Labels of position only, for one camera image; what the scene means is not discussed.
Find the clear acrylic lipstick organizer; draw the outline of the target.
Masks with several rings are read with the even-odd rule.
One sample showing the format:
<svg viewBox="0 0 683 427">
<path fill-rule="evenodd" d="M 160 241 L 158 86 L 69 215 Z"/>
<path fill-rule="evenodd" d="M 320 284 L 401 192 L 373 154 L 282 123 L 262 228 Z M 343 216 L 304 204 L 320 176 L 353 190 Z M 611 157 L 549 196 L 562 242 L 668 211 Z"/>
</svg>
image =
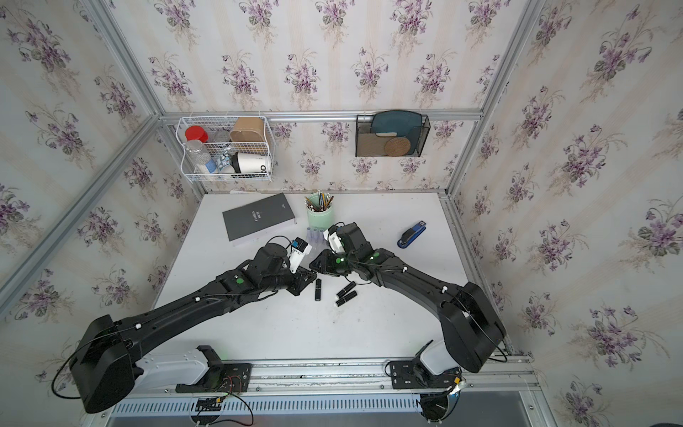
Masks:
<svg viewBox="0 0 683 427">
<path fill-rule="evenodd" d="M 320 229 L 320 230 L 323 231 L 323 235 L 325 238 L 325 230 L 323 230 L 323 229 Z M 309 248 L 311 250 L 309 252 L 307 252 L 304 260 L 306 261 L 306 263 L 312 262 L 323 250 L 327 249 L 327 247 L 328 247 L 328 244 L 327 244 L 326 240 L 325 240 L 324 245 L 315 245 L 315 244 L 309 245 Z"/>
</svg>

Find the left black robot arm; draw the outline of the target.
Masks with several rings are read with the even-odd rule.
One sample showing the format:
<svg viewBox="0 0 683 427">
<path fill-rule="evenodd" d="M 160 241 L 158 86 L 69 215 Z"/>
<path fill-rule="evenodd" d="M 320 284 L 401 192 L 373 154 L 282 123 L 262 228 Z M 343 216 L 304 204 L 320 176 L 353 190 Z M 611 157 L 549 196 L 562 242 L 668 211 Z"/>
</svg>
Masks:
<svg viewBox="0 0 683 427">
<path fill-rule="evenodd" d="M 68 362 L 85 412 L 96 414 L 123 400 L 144 374 L 137 363 L 174 336 L 258 302 L 261 294 L 270 290 L 299 295 L 316 278 L 315 272 L 302 267 L 291 272 L 279 256 L 247 260 L 153 311 L 122 320 L 112 320 L 110 315 L 96 318 Z"/>
</svg>

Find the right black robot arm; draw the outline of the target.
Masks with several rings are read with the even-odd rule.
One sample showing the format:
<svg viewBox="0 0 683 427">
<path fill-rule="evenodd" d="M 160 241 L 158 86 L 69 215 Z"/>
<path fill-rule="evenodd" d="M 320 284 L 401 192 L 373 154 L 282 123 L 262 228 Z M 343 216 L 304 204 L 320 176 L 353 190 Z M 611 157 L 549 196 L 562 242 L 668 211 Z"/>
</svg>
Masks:
<svg viewBox="0 0 683 427">
<path fill-rule="evenodd" d="M 335 254 L 326 249 L 309 264 L 329 276 L 355 272 L 380 288 L 398 292 L 421 305 L 440 323 L 446 352 L 458 366 L 478 373 L 506 336 L 492 302 L 478 285 L 436 279 L 383 249 Z"/>
</svg>

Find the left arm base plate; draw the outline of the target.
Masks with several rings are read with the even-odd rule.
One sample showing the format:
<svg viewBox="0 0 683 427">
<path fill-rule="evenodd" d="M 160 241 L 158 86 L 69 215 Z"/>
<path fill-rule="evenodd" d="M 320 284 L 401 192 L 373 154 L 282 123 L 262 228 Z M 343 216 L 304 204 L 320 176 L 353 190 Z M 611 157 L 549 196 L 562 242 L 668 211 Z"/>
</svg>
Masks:
<svg viewBox="0 0 683 427">
<path fill-rule="evenodd" d="M 253 370 L 251 363 L 223 364 L 209 368 L 195 384 L 177 384 L 177 393 L 218 392 L 238 394 L 248 391 Z"/>
</svg>

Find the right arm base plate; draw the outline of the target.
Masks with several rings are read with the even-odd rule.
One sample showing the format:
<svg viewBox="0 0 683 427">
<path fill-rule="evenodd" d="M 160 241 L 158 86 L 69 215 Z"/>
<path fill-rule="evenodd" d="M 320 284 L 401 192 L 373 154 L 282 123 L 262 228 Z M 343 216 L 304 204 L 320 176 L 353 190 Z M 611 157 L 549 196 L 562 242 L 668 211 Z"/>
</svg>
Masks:
<svg viewBox="0 0 683 427">
<path fill-rule="evenodd" d="M 460 368 L 451 368 L 434 375 L 415 360 L 390 360 L 384 373 L 391 379 L 393 390 L 447 389 L 462 377 Z"/>
</svg>

